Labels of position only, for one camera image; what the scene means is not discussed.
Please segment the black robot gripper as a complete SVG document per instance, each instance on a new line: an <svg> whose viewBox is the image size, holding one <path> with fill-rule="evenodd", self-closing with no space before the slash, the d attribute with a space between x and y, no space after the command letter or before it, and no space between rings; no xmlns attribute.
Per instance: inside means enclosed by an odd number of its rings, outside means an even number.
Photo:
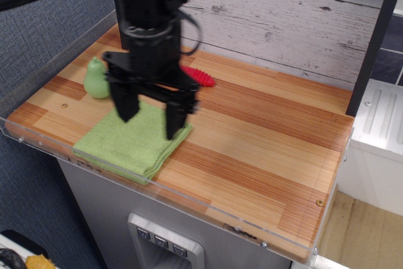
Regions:
<svg viewBox="0 0 403 269"><path fill-rule="evenodd" d="M162 29L125 29L127 52L106 52L107 81L119 117L128 122L139 112L139 96L166 104L166 135L172 140L184 127L187 114L196 112L199 84L179 66L181 24Z"/></svg>

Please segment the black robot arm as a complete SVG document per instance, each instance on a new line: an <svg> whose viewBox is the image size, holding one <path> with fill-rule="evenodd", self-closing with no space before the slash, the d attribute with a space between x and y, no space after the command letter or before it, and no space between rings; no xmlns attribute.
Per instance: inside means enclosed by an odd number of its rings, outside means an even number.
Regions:
<svg viewBox="0 0 403 269"><path fill-rule="evenodd" d="M140 110L139 96L166 105L171 140L196 110L198 83L179 66L181 21L194 19L180 8L187 0L115 0L124 52L107 52L107 80L119 117L128 122Z"/></svg>

